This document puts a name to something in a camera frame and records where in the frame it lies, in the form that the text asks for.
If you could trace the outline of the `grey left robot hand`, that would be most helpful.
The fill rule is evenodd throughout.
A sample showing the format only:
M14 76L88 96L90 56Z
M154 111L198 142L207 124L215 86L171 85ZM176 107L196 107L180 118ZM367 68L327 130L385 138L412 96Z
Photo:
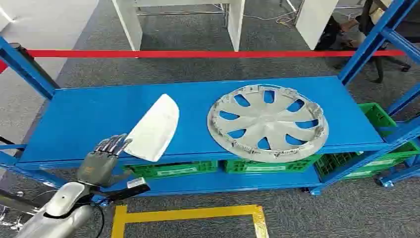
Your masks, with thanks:
M112 173L117 165L120 153L131 143L126 140L127 134L113 135L99 142L89 152L77 171L78 182L100 187L110 187L117 182L127 179L131 172L124 171L119 175Z

